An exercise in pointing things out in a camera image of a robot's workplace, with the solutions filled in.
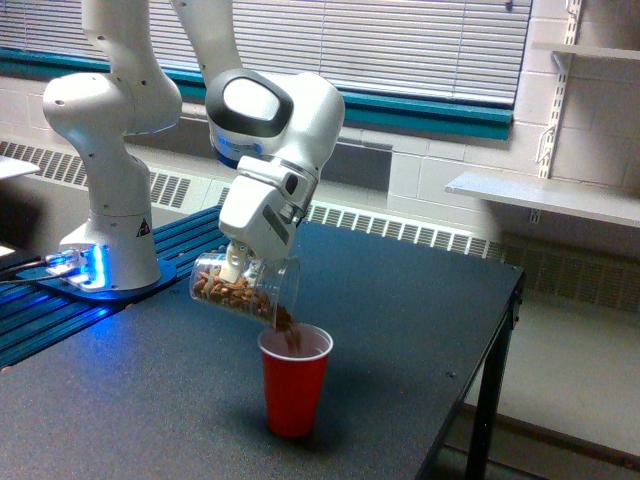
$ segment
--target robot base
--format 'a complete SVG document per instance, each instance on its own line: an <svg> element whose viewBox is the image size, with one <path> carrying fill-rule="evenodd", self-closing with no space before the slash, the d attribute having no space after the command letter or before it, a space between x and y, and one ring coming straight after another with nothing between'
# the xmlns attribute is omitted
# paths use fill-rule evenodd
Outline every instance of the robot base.
<svg viewBox="0 0 640 480"><path fill-rule="evenodd" d="M160 279L143 288L136 288L133 290L107 290L102 292L85 292L73 285L60 279L44 280L36 282L49 290L53 290L64 296L68 296L77 300L84 300L91 303L108 304L108 303L135 303L143 298L149 297L159 290L168 287L176 280L176 267L173 263L165 260L158 260L158 266L160 267ZM44 268L34 268L18 274L19 278L28 280L32 278L38 278L48 275L48 272Z"/></svg>

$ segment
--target black cable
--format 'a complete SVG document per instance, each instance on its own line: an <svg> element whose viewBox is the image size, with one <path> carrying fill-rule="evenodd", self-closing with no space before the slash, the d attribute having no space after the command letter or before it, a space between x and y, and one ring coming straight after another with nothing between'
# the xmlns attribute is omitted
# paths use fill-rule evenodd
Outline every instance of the black cable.
<svg viewBox="0 0 640 480"><path fill-rule="evenodd" d="M30 268L44 267L46 264L47 262L45 260L38 260L35 262L23 263L22 265L16 265L15 267L7 268L0 271L0 278L8 275L15 275L16 273L20 273L24 270L29 270Z"/></svg>
<svg viewBox="0 0 640 480"><path fill-rule="evenodd" d="M62 278L62 277L69 277L71 275L76 275L78 272L76 271L71 271L71 272L64 272L64 273L59 273L58 275L49 275L46 277L37 277L37 278L26 278L26 279L20 279L20 280L3 280L0 282L0 285L8 285L8 284L13 284L13 285L20 285L20 284L24 284L24 283L36 283L36 282L42 282L44 280L54 280L56 278Z"/></svg>

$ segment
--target windowsill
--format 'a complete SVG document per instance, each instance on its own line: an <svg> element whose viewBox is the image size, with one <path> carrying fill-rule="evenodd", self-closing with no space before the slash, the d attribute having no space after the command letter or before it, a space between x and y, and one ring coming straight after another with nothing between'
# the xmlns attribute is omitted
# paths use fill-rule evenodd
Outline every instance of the windowsill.
<svg viewBox="0 0 640 480"><path fill-rule="evenodd" d="M0 48L0 74L48 80L81 71L108 72L101 60L51 53L34 53ZM206 89L200 72L164 69L178 85L183 97L202 99ZM436 132L467 137L507 140L511 109L458 105L350 91L342 92L345 120L416 132Z"/></svg>

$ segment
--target heating vent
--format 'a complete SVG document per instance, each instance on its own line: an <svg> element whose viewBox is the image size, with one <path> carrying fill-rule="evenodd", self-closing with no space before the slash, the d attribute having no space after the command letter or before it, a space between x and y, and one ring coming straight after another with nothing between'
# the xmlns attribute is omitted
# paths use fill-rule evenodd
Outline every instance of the heating vent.
<svg viewBox="0 0 640 480"><path fill-rule="evenodd" d="M640 311L640 266L633 262L525 239L507 241L506 261L524 267L529 289Z"/></svg>
<svg viewBox="0 0 640 480"><path fill-rule="evenodd" d="M76 187L87 186L87 172L78 156L4 141L0 142L0 155L37 165L40 168L34 174L37 177ZM187 196L191 180L168 173L150 173L151 203L179 210ZM223 191L225 198L228 191L228 188Z"/></svg>
<svg viewBox="0 0 640 480"><path fill-rule="evenodd" d="M31 162L40 167L34 174L46 181L86 188L84 164L77 156L12 142L0 142L0 155ZM151 169L152 201L156 205L188 213L203 207L211 188L212 202L223 204L227 183ZM184 209L187 195L189 209ZM628 312L640 312L640 265L580 250L568 250L533 240L509 238L504 243L475 236L472 232L378 214L325 202L312 202L307 218L316 223L394 238L484 259L521 265L527 272L527 289L567 297Z"/></svg>

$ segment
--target white cup rim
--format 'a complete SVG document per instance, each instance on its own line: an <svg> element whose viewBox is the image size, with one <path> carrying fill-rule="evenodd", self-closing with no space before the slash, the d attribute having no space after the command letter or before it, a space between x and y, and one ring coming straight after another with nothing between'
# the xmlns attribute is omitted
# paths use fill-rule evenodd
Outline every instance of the white cup rim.
<svg viewBox="0 0 640 480"><path fill-rule="evenodd" d="M317 355L312 355L310 357L287 357L285 355L279 355L270 350L267 350L262 345L262 337L265 334L271 333L272 332L271 328L264 330L258 336L258 347L260 347L260 350L262 350L266 355L269 355L270 357L273 357L273 358L277 358L278 360L283 360L285 362L312 362L313 360L318 360L320 358L326 357L327 355L329 355L329 353L331 353L331 350L333 350L333 338L331 337L331 335L329 335L329 333L326 330L323 330L320 327L316 327L315 325L310 325L308 323L299 323L298 325L309 327L315 330L316 333L319 333L321 336L323 336L325 340L327 340L327 342L329 343L329 346L327 347L327 349L321 353L318 353Z"/></svg>

